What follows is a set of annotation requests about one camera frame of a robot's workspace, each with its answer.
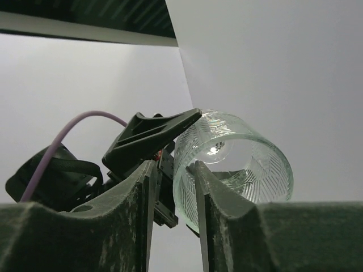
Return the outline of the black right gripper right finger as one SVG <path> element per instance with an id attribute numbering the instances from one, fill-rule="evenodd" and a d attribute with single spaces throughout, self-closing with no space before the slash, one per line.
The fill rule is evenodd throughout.
<path id="1" fill-rule="evenodd" d="M 255 204 L 195 164 L 204 271 L 361 271 L 361 202 Z"/>

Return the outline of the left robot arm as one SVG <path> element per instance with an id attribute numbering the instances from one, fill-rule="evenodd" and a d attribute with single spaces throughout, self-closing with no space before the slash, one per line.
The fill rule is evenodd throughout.
<path id="1" fill-rule="evenodd" d="M 197 108 L 171 117 L 136 113 L 102 158 L 107 181 L 97 164 L 77 159 L 59 143 L 30 199 L 55 211 L 71 211 L 124 181 L 145 160 L 153 160 L 157 165 L 154 221 L 173 228 L 178 224 L 172 196 L 174 140 L 201 115 Z"/>

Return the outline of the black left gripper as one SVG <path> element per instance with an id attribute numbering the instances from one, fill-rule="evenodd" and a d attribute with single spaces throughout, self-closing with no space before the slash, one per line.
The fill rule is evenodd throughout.
<path id="1" fill-rule="evenodd" d="M 168 227 L 178 225 L 172 198 L 172 179 L 175 148 L 174 139 L 202 116 L 198 108 L 170 117 L 160 114 L 145 117 L 136 113 L 116 137 L 102 158 L 108 177 L 116 183 L 125 180 L 145 160 L 157 165 L 154 221 Z"/>

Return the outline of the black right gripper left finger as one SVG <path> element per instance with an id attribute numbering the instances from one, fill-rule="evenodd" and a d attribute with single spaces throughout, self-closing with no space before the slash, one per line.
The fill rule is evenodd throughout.
<path id="1" fill-rule="evenodd" d="M 148 271 L 157 177 L 147 160 L 71 212 L 2 205 L 1 270 Z"/>

